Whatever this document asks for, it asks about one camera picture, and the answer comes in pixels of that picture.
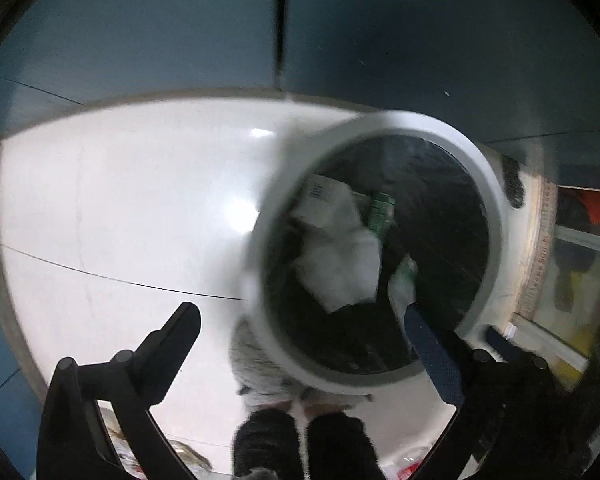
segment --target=blue textured gripper pad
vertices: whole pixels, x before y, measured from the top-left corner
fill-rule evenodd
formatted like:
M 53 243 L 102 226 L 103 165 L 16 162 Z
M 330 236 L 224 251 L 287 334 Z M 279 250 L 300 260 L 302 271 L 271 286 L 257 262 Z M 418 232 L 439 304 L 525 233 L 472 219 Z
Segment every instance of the blue textured gripper pad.
M 404 332 L 442 400 L 461 406 L 464 395 L 460 370 L 422 319 L 415 304 L 408 306 L 404 314 Z

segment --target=trash can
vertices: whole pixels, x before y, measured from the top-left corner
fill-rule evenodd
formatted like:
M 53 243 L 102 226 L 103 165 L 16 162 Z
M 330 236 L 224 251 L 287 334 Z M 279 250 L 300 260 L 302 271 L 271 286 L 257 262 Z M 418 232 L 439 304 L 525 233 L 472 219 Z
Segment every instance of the trash can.
M 291 216 L 312 174 L 346 183 L 368 219 L 374 196 L 395 202 L 382 235 L 375 301 L 328 314 L 298 280 L 305 229 Z M 378 112 L 309 137 L 264 195 L 251 234 L 243 295 L 254 333 L 290 375 L 324 391 L 366 394 L 423 372 L 402 338 L 387 282 L 406 254 L 428 321 L 466 335 L 500 269 L 504 197 L 464 135 L 411 112 Z

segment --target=trash bin liner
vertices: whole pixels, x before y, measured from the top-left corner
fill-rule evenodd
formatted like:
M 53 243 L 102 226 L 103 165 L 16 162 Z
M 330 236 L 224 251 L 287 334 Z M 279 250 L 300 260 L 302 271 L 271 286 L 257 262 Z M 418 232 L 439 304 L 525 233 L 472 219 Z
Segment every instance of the trash bin liner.
M 324 158 L 313 173 L 345 182 L 371 197 L 395 199 L 394 221 L 382 245 L 373 303 L 327 314 L 296 279 L 304 228 L 290 200 L 272 230 L 264 269 L 266 305 L 279 327 L 313 361 L 339 372 L 376 374 L 417 359 L 404 342 L 387 282 L 405 254 L 418 264 L 416 300 L 429 322 L 455 328 L 471 307 L 487 264 L 489 234 L 477 187 L 461 164 L 419 137 L 373 137 Z M 362 207 L 363 221 L 368 211 Z

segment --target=black pants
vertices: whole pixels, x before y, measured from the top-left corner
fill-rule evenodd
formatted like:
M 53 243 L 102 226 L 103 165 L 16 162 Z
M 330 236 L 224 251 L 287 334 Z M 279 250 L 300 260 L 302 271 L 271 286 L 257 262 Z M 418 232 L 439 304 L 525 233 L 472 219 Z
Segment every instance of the black pants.
M 312 480 L 385 480 L 378 457 L 361 420 L 331 413 L 314 419 L 307 429 L 309 475 Z M 303 480 L 294 418 L 280 410 L 253 413 L 234 439 L 234 476 L 266 469 L 280 480 Z

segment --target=white tile floor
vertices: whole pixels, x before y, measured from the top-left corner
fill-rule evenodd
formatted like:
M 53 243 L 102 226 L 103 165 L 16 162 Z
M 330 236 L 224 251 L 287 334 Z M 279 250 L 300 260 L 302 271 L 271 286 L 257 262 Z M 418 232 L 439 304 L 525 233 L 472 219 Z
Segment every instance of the white tile floor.
M 165 433 L 229 473 L 244 412 L 227 349 L 248 232 L 298 136 L 355 115 L 292 101 L 180 99 L 85 112 L 5 140 L 4 268 L 45 379 L 63 356 L 108 360 L 136 347 L 181 301 L 196 303 L 200 338 L 152 413 Z M 487 155 L 497 167 L 497 155 Z M 512 236 L 523 238 L 528 211 L 511 211 L 519 217 Z M 506 283 L 519 262 L 507 257 Z M 511 295 L 501 286 L 496 303 Z M 492 305 L 492 322 L 506 321 L 508 308 Z M 386 460 L 435 440 L 453 413 L 425 375 L 358 411 Z

